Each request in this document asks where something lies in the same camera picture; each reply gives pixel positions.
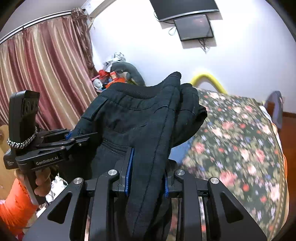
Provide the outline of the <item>left hand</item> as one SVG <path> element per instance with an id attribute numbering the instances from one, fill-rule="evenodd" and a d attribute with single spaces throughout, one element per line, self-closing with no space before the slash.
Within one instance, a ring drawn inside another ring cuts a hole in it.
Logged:
<path id="1" fill-rule="evenodd" d="M 51 180 L 50 180 L 51 170 L 50 168 L 45 168 L 40 173 L 36 175 L 36 185 L 37 188 L 34 190 L 34 193 L 38 196 L 45 197 L 49 194 L 51 190 Z M 20 171 L 20 169 L 16 169 L 14 171 L 15 177 L 21 182 L 23 186 L 25 186 L 25 175 Z"/>

